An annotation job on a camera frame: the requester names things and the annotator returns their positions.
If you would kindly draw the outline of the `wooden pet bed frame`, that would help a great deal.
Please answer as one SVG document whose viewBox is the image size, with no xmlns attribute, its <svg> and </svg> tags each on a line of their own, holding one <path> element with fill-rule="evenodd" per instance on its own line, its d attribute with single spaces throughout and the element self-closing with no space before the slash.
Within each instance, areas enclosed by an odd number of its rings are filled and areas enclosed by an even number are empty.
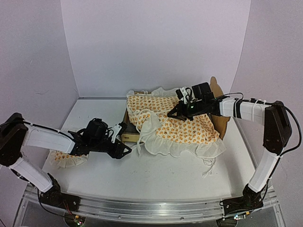
<svg viewBox="0 0 303 227">
<path fill-rule="evenodd" d="M 220 95 L 223 94 L 221 87 L 217 83 L 216 77 L 211 77 L 210 89 L 213 92 L 215 97 L 219 97 Z M 124 123 L 125 123 L 126 119 L 129 119 L 127 110 L 125 110 L 125 114 L 123 117 Z M 216 115 L 211 114 L 210 119 L 213 123 L 214 129 L 220 134 L 219 138 L 223 140 L 225 137 L 226 131 L 227 131 L 227 124 L 228 124 L 228 121 L 230 120 L 230 117 L 216 116 Z M 139 139 L 139 135 L 140 135 L 139 132 L 138 132 L 138 134 L 129 134 L 129 133 L 124 132 L 121 135 L 121 139 L 122 139 L 122 142 L 137 142 Z"/>
</svg>

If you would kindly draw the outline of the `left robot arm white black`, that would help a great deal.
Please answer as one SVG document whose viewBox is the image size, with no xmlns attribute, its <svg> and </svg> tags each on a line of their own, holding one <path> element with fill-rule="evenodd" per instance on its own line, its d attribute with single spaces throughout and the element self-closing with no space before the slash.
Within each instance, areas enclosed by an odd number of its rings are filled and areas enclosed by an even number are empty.
<svg viewBox="0 0 303 227">
<path fill-rule="evenodd" d="M 100 118 L 89 121 L 86 128 L 66 133 L 27 122 L 22 114 L 13 113 L 0 125 L 0 164 L 45 193 L 45 199 L 54 207 L 63 203 L 61 188 L 53 176 L 33 165 L 22 153 L 24 147 L 60 151 L 80 157 L 90 152 L 107 153 L 122 159 L 132 149 L 117 137 L 127 128 L 124 122 L 109 127 Z"/>
</svg>

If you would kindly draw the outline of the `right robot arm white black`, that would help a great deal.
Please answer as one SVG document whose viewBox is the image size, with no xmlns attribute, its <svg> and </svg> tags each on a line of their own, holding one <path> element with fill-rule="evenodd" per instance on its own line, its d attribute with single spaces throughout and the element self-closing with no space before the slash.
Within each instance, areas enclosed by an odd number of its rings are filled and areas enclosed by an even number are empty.
<svg viewBox="0 0 303 227">
<path fill-rule="evenodd" d="M 177 120 L 193 120 L 195 117 L 212 115 L 231 117 L 241 122 L 256 124 L 262 130 L 260 148 L 263 149 L 252 178 L 249 192 L 239 197 L 238 205 L 248 210 L 257 202 L 255 193 L 261 191 L 271 178 L 279 160 L 298 149 L 303 136 L 301 126 L 293 111 L 281 101 L 245 98 L 239 92 L 215 94 L 209 83 L 176 90 L 177 104 L 167 116 Z"/>
</svg>

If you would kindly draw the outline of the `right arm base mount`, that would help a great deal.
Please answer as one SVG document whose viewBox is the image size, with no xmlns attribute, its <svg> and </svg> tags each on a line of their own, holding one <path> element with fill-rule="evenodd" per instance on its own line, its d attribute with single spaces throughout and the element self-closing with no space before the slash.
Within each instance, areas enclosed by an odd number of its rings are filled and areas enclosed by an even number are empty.
<svg viewBox="0 0 303 227">
<path fill-rule="evenodd" d="M 261 193 L 265 188 L 266 186 L 261 191 L 255 192 L 247 184 L 242 191 L 242 196 L 220 201 L 219 205 L 223 207 L 223 215 L 225 217 L 239 215 L 262 208 L 263 198 Z"/>
</svg>

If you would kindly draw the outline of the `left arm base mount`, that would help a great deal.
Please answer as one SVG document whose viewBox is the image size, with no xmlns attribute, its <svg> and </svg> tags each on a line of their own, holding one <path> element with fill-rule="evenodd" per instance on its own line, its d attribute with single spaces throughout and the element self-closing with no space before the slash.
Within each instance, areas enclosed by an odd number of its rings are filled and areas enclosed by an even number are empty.
<svg viewBox="0 0 303 227">
<path fill-rule="evenodd" d="M 52 187 L 46 192 L 41 192 L 38 196 L 39 202 L 52 207 L 66 209 L 67 211 L 77 211 L 80 206 L 80 197 L 61 192 L 61 187 L 57 180 L 48 173 L 52 181 Z"/>
</svg>

